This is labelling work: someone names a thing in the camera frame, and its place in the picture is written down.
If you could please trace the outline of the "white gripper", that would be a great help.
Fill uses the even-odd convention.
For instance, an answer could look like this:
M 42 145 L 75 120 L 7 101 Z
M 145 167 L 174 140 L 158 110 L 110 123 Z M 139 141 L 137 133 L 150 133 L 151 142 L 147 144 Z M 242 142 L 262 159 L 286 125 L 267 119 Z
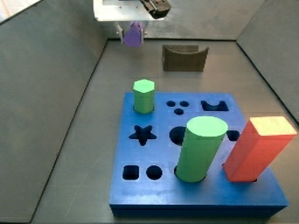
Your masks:
M 93 0 L 94 14 L 99 22 L 143 21 L 143 37 L 147 35 L 149 21 L 154 20 L 139 0 Z M 125 29 L 117 23 L 117 34 L 125 43 Z

